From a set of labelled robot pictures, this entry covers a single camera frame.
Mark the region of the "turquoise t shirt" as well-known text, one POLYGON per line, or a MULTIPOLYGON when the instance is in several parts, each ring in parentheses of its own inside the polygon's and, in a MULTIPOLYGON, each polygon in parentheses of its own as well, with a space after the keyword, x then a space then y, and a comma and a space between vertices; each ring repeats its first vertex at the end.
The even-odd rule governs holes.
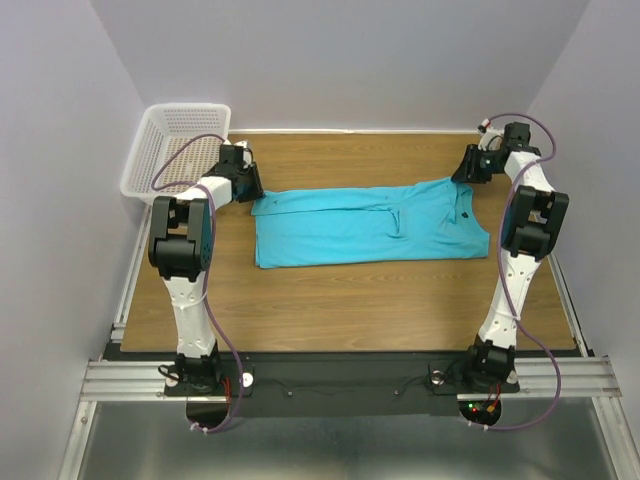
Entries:
POLYGON ((262 269, 485 258, 473 190, 448 178, 411 186, 268 192, 251 214, 262 269))

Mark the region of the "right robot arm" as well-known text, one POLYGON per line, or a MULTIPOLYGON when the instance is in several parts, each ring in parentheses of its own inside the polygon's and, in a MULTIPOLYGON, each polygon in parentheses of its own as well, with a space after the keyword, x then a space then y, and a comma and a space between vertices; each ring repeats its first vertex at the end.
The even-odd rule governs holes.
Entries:
POLYGON ((480 123, 479 142, 466 147, 452 176, 458 184, 485 184, 498 174, 511 181, 497 239, 496 289, 461 371, 463 383, 478 390, 515 381, 517 335, 528 290, 557 243, 569 206, 569 196, 551 185, 543 169, 556 154, 550 131, 541 128, 551 144, 551 153, 543 156, 531 144, 534 119, 523 115, 519 122, 493 126, 505 117, 500 114, 480 123))

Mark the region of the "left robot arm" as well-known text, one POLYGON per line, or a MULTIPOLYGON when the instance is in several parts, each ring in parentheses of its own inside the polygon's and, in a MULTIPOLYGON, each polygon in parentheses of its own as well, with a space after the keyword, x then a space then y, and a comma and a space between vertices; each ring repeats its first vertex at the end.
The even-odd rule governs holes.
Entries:
POLYGON ((187 141, 166 161, 152 180, 159 193, 184 186, 178 195, 159 195, 152 203, 148 258, 167 288, 178 334, 175 362, 159 367, 165 393, 171 396, 208 396, 229 389, 207 311, 207 279, 215 241, 216 211, 233 202, 264 197, 258 166, 246 141, 223 141, 218 161, 198 181, 158 180, 172 161, 198 135, 187 141))

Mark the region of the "white plastic basket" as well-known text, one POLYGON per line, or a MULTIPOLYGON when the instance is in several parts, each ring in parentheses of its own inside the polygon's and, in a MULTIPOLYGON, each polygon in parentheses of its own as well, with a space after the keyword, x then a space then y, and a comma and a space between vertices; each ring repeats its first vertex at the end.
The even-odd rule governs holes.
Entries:
POLYGON ((152 187, 174 182, 164 195, 185 190, 219 159, 228 137, 231 109, 215 103, 163 103, 147 108, 120 181, 123 196, 151 204, 152 187))

